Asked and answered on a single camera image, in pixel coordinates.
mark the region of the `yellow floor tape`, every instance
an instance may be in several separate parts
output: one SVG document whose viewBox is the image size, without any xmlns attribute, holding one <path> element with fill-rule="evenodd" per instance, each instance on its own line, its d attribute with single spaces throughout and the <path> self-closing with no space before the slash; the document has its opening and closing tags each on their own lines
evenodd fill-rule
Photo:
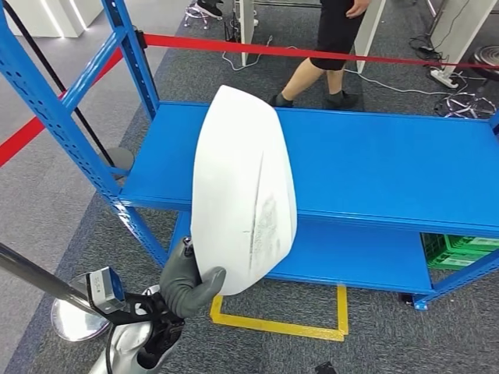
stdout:
<svg viewBox="0 0 499 374">
<path fill-rule="evenodd" d="M 294 323 L 282 323 L 257 319 L 243 316 L 223 314 L 222 301 L 223 297 L 216 296 L 211 304 L 209 315 L 214 323 L 226 326 L 241 327 L 244 329 L 266 331 L 269 333 L 284 333 L 299 337 L 313 337 L 316 339 L 343 341 L 348 334 L 348 310 L 347 306 L 347 288 L 337 287 L 337 299 L 337 329 L 325 329 L 316 326 L 295 325 Z"/>
</svg>

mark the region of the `red rope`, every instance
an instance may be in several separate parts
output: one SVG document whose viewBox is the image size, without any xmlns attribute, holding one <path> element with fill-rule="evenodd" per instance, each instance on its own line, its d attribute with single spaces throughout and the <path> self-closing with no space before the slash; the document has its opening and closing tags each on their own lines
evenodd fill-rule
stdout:
<svg viewBox="0 0 499 374">
<path fill-rule="evenodd" d="M 260 44 L 241 44 L 232 43 L 228 41 L 217 41 L 213 39 L 199 39 L 195 37 L 171 37 L 167 35 L 153 35 L 144 34 L 146 43 L 156 47 L 168 47 L 180 49 L 194 49 L 197 51 L 212 51 L 212 52 L 235 52 L 235 53 L 250 53 L 252 55 L 273 55 L 286 57 L 315 57 L 315 58 L 328 58 L 334 60 L 348 60 L 348 61 L 367 61 L 367 62 L 382 62 L 388 64 L 405 64 L 405 65 L 431 65 L 431 66 L 455 66 L 458 68 L 482 68 L 494 70 L 499 69 L 499 66 L 459 63 L 454 64 L 450 62 L 435 62 L 424 61 L 414 58 L 392 58 L 392 57 L 378 57 L 378 56 L 358 56 L 347 55 L 343 53 L 332 53 L 313 51 L 310 49 L 294 49 L 285 47 L 273 47 Z"/>
<path fill-rule="evenodd" d="M 119 62 L 122 57 L 122 51 L 116 49 L 109 59 L 109 61 L 104 65 L 103 70 L 100 71 L 99 75 L 97 75 L 93 84 L 96 84 L 106 73 L 113 68 L 116 64 Z M 63 92 L 59 96 L 59 98 L 60 99 L 63 95 L 64 93 Z M 40 120 L 39 120 L 37 117 L 32 117 L 24 126 L 11 135 L 10 138 L 5 140 L 2 144 L 0 144 L 0 168 L 7 163 L 8 160 L 15 156 L 20 150 L 24 148 L 31 140 L 37 137 L 43 129 L 45 129 L 45 126 L 40 122 Z"/>
</svg>

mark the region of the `black shorts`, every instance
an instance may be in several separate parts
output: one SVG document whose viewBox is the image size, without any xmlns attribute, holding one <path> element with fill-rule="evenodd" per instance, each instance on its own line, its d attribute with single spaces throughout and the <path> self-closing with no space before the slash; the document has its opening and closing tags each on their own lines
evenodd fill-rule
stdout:
<svg viewBox="0 0 499 374">
<path fill-rule="evenodd" d="M 349 19 L 345 14 L 353 6 L 353 0 L 321 0 L 317 51 L 350 53 L 364 15 Z M 320 69 L 341 70 L 345 60 L 310 58 Z"/>
</svg>

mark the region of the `green plastic basket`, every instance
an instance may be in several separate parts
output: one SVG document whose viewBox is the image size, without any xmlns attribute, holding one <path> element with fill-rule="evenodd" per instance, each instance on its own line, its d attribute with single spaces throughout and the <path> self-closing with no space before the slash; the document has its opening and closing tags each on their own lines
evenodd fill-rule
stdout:
<svg viewBox="0 0 499 374">
<path fill-rule="evenodd" d="M 474 236 L 445 235 L 445 240 L 454 249 L 475 249 L 478 251 L 491 252 L 499 248 L 499 239 L 475 238 Z"/>
<path fill-rule="evenodd" d="M 496 248 L 491 245 L 478 247 L 473 245 L 470 247 L 470 245 L 464 245 L 464 240 L 461 240 L 460 246 L 454 247 L 451 245 L 452 241 L 448 235 L 421 234 L 421 239 L 428 267 L 433 269 L 462 269 Z"/>
</svg>

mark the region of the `shelf board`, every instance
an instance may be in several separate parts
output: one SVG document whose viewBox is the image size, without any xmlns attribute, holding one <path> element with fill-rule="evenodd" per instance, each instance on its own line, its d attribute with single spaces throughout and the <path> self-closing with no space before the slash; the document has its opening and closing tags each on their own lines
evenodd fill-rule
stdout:
<svg viewBox="0 0 499 374">
<path fill-rule="evenodd" d="M 171 245 L 188 236 L 190 221 L 189 213 L 179 213 Z M 267 277 L 422 295 L 433 292 L 418 233 L 303 219 L 298 221 L 291 252 Z"/>
<path fill-rule="evenodd" d="M 194 154 L 208 108 L 162 103 L 121 199 L 189 211 Z M 490 189 L 499 185 L 499 144 L 488 122 L 277 112 L 301 217 L 499 238 L 499 199 Z"/>
</svg>

